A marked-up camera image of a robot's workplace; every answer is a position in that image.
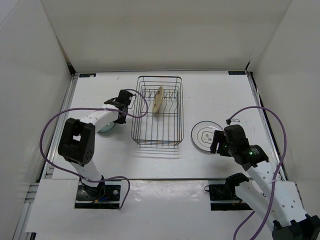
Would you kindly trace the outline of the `white plate with blue rim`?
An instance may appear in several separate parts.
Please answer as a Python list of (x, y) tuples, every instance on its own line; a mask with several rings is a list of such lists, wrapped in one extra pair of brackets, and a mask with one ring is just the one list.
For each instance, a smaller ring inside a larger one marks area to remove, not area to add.
[(223, 128), (213, 121), (200, 121), (191, 130), (191, 140), (197, 148), (209, 153), (215, 131), (223, 131)]

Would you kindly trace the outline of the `blue patterned plate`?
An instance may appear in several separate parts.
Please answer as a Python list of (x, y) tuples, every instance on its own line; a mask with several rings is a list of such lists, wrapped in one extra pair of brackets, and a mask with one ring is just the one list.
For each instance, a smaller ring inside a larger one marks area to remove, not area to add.
[(111, 131), (115, 127), (115, 125), (116, 125), (115, 122), (110, 122), (109, 124), (102, 127), (97, 133), (98, 134), (106, 134), (109, 131)]

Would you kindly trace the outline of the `beige plate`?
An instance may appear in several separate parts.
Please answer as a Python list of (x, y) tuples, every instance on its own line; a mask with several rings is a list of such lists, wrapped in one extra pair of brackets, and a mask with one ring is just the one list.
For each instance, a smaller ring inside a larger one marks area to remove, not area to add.
[(160, 110), (163, 100), (164, 100), (164, 89), (162, 86), (160, 86), (154, 95), (154, 100), (152, 105), (152, 112), (154, 114)]

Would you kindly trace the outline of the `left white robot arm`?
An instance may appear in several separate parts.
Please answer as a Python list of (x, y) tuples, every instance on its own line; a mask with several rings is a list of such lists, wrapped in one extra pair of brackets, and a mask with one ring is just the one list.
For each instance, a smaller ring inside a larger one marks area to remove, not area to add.
[(85, 192), (100, 200), (105, 194), (104, 177), (94, 164), (95, 138), (98, 132), (107, 132), (116, 124), (126, 123), (126, 113), (133, 94), (120, 90), (117, 97), (103, 103), (102, 110), (95, 110), (79, 119), (68, 118), (58, 145), (58, 154), (69, 162), (80, 175)]

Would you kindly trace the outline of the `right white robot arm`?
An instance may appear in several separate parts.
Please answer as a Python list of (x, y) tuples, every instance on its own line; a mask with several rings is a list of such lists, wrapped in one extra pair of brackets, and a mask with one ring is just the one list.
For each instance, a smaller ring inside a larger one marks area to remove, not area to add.
[(241, 199), (262, 218), (274, 240), (315, 240), (320, 234), (320, 218), (309, 215), (277, 179), (268, 156), (259, 145), (251, 145), (240, 125), (209, 137), (212, 154), (232, 157), (245, 174), (226, 178), (224, 193), (230, 200)]

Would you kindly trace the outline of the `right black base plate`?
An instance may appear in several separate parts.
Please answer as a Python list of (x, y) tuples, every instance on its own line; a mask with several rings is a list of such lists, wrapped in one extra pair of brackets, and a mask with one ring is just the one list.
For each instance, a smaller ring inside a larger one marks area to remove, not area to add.
[(226, 189), (224, 184), (209, 184), (204, 187), (209, 193), (211, 211), (250, 211), (251, 208), (242, 199)]

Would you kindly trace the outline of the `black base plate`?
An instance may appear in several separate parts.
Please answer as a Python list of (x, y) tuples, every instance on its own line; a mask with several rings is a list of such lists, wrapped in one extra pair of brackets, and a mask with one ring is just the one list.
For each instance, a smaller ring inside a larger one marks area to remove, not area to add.
[(121, 181), (107, 181), (104, 190), (90, 191), (79, 183), (75, 195), (75, 209), (118, 209), (120, 207)]
[(204, 187), (209, 193), (211, 211), (250, 211), (251, 208), (242, 199), (226, 189), (224, 184), (209, 184)]

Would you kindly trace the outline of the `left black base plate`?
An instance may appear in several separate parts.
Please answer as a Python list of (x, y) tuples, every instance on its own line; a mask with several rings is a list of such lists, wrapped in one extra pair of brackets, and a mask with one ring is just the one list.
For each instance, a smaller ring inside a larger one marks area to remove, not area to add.
[(75, 195), (75, 209), (118, 209), (120, 207), (121, 181), (107, 181), (104, 190), (90, 191), (79, 183)]

